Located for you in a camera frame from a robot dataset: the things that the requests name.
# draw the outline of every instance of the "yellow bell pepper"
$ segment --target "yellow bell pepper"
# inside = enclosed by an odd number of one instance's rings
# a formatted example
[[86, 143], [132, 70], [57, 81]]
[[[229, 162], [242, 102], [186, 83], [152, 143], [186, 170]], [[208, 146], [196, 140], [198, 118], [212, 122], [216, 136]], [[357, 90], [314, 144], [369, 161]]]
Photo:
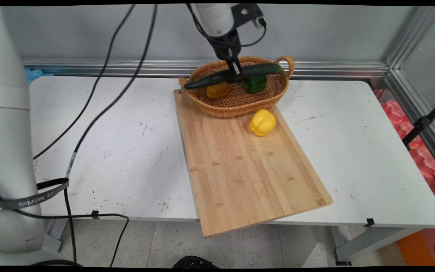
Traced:
[[217, 99], [226, 96], [229, 93], [229, 84], [226, 81], [207, 86], [206, 94], [208, 98]]
[[273, 114], [265, 109], [257, 111], [249, 122], [249, 129], [256, 136], [264, 136], [268, 134], [276, 125], [276, 120]]

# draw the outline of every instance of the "black stand pole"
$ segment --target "black stand pole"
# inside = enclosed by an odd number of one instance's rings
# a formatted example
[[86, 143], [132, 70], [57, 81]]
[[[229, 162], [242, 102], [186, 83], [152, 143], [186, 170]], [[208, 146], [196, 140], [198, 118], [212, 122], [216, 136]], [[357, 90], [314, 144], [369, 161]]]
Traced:
[[409, 134], [407, 134], [404, 139], [402, 139], [402, 143], [406, 145], [407, 149], [409, 149], [409, 143], [416, 138], [426, 127], [428, 127], [435, 119], [435, 108], [426, 116], [420, 117], [414, 123], [414, 129], [412, 129]]

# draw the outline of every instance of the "wicker basket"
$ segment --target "wicker basket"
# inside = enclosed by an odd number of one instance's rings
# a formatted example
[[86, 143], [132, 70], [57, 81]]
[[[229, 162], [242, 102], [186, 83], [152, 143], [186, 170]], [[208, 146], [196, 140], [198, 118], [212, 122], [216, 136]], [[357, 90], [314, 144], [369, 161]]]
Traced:
[[[249, 94], [243, 88], [241, 82], [230, 84], [230, 92], [223, 98], [211, 99], [206, 95], [205, 88], [186, 90], [186, 93], [194, 101], [195, 105], [203, 113], [217, 117], [233, 117], [250, 112], [256, 112], [262, 108], [269, 108], [276, 104], [284, 95], [288, 88], [288, 80], [292, 77], [295, 70], [295, 61], [290, 56], [279, 57], [275, 63], [280, 60], [288, 62], [288, 73], [282, 71], [279, 74], [268, 74], [268, 81], [264, 90], [259, 93]], [[239, 62], [242, 66], [269, 63], [271, 61], [261, 57], [240, 57]], [[226, 62], [211, 62], [197, 68], [189, 77], [189, 81], [202, 79], [210, 74], [228, 69]], [[179, 84], [182, 88], [189, 82], [184, 77], [179, 78]]]

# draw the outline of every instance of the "gray wall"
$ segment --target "gray wall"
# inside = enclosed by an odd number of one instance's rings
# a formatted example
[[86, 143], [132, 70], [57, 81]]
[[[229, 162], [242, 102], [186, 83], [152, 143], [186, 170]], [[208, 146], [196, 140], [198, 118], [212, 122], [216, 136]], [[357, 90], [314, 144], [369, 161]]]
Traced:
[[[383, 61], [416, 7], [260, 4], [268, 32], [241, 55], [296, 60]], [[128, 5], [6, 7], [5, 18], [22, 58], [103, 59]], [[112, 59], [140, 59], [151, 5], [138, 5], [123, 26]], [[242, 43], [261, 36], [247, 23]], [[184, 4], [159, 5], [149, 60], [215, 60]]]
[[421, 37], [401, 69], [418, 93], [435, 107], [435, 22]]

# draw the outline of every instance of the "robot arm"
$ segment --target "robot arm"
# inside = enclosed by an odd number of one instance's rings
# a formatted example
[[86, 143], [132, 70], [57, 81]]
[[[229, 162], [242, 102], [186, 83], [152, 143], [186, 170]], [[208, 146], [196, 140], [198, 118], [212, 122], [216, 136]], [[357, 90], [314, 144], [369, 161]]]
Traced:
[[263, 12], [258, 5], [249, 3], [238, 4], [234, 7], [230, 7], [227, 3], [195, 4], [204, 28], [200, 29], [192, 7], [190, 4], [187, 5], [198, 31], [207, 38], [216, 57], [225, 60], [228, 69], [234, 73], [235, 81], [240, 81], [243, 78], [241, 74], [243, 71], [238, 54], [243, 45], [239, 40], [237, 28], [249, 21], [252, 21], [256, 28], [266, 28]]
[[[31, 148], [29, 88], [23, 64], [7, 31], [0, 7], [0, 195], [19, 199], [37, 194]], [[21, 209], [41, 215], [40, 205]], [[55, 258], [38, 253], [15, 258], [10, 253], [41, 252], [43, 220], [0, 210], [0, 264], [32, 264]]]

